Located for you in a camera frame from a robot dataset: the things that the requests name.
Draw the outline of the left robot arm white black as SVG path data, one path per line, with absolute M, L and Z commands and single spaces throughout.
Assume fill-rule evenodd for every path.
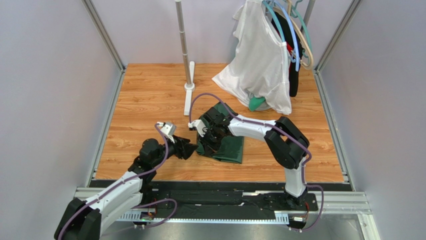
M 141 204 L 157 169 L 170 157 L 187 160 L 198 148 L 187 138 L 166 137 L 160 144 L 149 138 L 142 143 L 132 165 L 110 186 L 81 200 L 69 202 L 54 233 L 56 240 L 98 240 L 124 213 Z

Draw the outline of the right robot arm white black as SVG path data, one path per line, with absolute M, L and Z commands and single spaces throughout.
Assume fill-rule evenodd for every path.
M 287 117 L 259 120 L 240 114 L 222 113 L 211 107 L 188 127 L 197 132 L 197 142 L 206 157 L 236 157 L 241 159 L 243 138 L 265 142 L 276 162 L 284 167 L 285 192 L 293 198 L 307 194 L 302 162 L 308 154 L 309 140 Z

